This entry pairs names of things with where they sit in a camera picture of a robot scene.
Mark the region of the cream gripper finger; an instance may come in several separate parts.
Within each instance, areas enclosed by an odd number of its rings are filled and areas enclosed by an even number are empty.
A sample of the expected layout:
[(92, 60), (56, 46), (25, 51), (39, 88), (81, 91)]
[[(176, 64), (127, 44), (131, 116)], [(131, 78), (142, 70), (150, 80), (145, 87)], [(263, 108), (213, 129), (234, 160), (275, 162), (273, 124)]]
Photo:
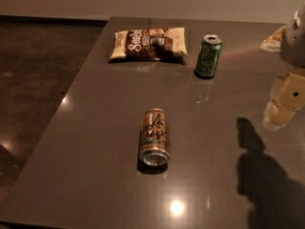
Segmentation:
[(282, 26), (276, 30), (272, 35), (270, 35), (261, 43), (260, 48), (266, 52), (280, 52), (283, 32), (285, 29), (286, 27)]
[(305, 105), (305, 69), (279, 73), (273, 82), (270, 101), (263, 117), (263, 127), (277, 131), (285, 127)]

